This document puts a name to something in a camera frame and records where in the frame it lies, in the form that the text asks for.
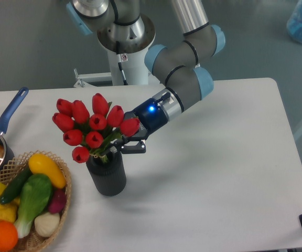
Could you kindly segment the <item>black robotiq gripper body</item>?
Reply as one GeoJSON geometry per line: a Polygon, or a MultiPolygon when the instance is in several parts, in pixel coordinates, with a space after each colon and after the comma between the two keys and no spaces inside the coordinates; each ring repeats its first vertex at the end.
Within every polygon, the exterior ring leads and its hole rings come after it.
{"type": "Polygon", "coordinates": [[[165,112],[156,103],[154,98],[146,100],[132,111],[126,112],[124,115],[124,119],[135,117],[139,118],[140,126],[134,135],[128,137],[130,141],[146,140],[151,134],[168,122],[165,112]]]}

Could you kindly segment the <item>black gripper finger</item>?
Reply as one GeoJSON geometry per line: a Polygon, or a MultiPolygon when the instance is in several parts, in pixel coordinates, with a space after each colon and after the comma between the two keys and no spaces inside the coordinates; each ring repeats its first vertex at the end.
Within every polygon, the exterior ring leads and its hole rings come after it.
{"type": "Polygon", "coordinates": [[[137,141],[135,145],[126,145],[123,141],[117,140],[111,143],[107,149],[100,152],[100,155],[121,152],[122,154],[144,154],[146,153],[146,145],[144,140],[137,141]]]}

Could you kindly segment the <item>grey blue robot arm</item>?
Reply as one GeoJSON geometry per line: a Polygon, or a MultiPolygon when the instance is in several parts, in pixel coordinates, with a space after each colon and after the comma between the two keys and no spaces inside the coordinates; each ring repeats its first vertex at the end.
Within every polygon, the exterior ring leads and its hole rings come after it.
{"type": "Polygon", "coordinates": [[[174,48],[154,44],[152,21],[139,1],[70,1],[67,11],[85,35],[96,34],[107,51],[108,73],[76,75],[79,83],[111,81],[113,85],[146,85],[153,75],[164,89],[125,114],[137,116],[139,131],[110,141],[104,153],[144,153],[144,141],[167,122],[206,97],[214,87],[201,60],[221,51],[225,36],[208,21],[200,1],[172,1],[184,40],[174,48]]]}

